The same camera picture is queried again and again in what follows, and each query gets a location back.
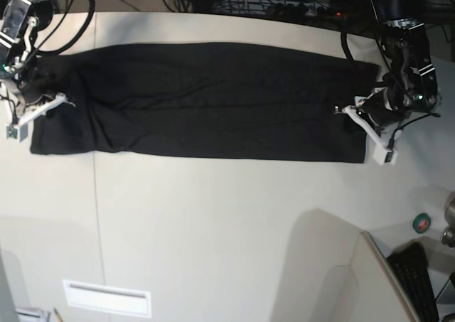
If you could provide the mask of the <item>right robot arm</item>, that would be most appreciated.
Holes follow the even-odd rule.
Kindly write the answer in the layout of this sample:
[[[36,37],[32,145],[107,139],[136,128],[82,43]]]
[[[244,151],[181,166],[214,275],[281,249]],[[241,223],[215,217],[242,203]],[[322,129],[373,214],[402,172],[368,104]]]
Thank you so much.
[[[95,13],[95,0],[84,24],[64,46],[43,50],[42,46],[60,28],[74,0],[70,0],[56,27],[36,44],[38,32],[47,28],[54,15],[53,4],[58,0],[10,0],[4,9],[1,24],[1,100],[5,101],[7,127],[18,129],[28,125],[47,111],[69,99],[62,92],[48,89],[50,77],[38,69],[38,58],[55,56],[72,47],[88,28]]]

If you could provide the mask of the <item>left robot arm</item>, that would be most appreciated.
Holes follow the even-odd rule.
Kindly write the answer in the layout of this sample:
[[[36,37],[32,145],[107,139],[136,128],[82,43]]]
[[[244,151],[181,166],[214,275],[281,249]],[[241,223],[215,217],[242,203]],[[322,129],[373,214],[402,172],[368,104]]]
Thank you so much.
[[[345,26],[341,46],[355,65],[348,31],[361,23],[372,33],[386,72],[369,95],[337,109],[348,115],[374,141],[376,151],[395,152],[397,137],[417,113],[435,117],[439,92],[426,28],[421,20],[424,0],[331,0],[341,10]]]

